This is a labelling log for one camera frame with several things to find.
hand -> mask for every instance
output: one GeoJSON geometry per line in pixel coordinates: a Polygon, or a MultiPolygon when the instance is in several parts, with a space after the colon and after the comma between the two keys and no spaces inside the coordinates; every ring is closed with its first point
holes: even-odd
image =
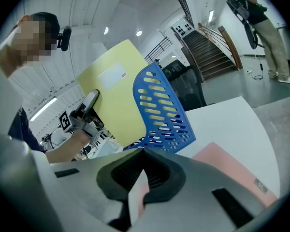
{"type": "Polygon", "coordinates": [[[72,135],[72,138],[80,142],[83,147],[85,147],[87,144],[89,144],[91,138],[84,133],[83,130],[75,130],[75,132],[72,135]]]}

black office chair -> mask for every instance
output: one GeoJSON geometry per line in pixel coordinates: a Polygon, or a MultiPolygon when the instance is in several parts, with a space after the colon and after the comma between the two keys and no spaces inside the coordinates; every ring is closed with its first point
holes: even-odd
{"type": "Polygon", "coordinates": [[[201,86],[201,75],[195,66],[186,67],[179,60],[175,60],[162,71],[185,111],[207,106],[201,86]]]}

white label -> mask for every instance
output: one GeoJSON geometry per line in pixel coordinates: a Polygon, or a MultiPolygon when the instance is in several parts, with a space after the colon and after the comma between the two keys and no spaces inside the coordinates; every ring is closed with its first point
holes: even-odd
{"type": "Polygon", "coordinates": [[[125,69],[121,65],[115,64],[114,66],[103,72],[101,75],[99,75],[98,79],[106,89],[110,89],[112,86],[114,86],[126,76],[127,73],[125,69]]]}

gray floor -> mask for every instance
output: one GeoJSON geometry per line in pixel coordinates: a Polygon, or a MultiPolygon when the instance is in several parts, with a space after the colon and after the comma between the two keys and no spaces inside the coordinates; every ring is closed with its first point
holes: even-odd
{"type": "Polygon", "coordinates": [[[268,65],[260,58],[263,65],[264,78],[260,81],[252,79],[246,71],[253,69],[252,75],[260,75],[259,60],[241,57],[243,69],[230,72],[206,81],[202,84],[207,104],[222,102],[243,96],[251,107],[258,107],[290,96],[290,84],[283,84],[268,77],[268,65]]]}
{"type": "Polygon", "coordinates": [[[254,108],[273,146],[281,196],[290,191],[290,97],[254,108]]]}

fluorescent light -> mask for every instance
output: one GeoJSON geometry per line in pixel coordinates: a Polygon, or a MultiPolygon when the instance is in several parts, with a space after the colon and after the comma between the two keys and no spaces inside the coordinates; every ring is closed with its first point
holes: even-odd
{"type": "Polygon", "coordinates": [[[208,22],[211,22],[212,21],[213,15],[214,15],[214,11],[212,10],[212,11],[209,12],[208,22]]]}
{"type": "Polygon", "coordinates": [[[39,109],[39,111],[30,119],[30,121],[34,121],[47,107],[49,107],[51,104],[53,104],[57,100],[56,97],[53,97],[46,103],[43,107],[39,109]]]}

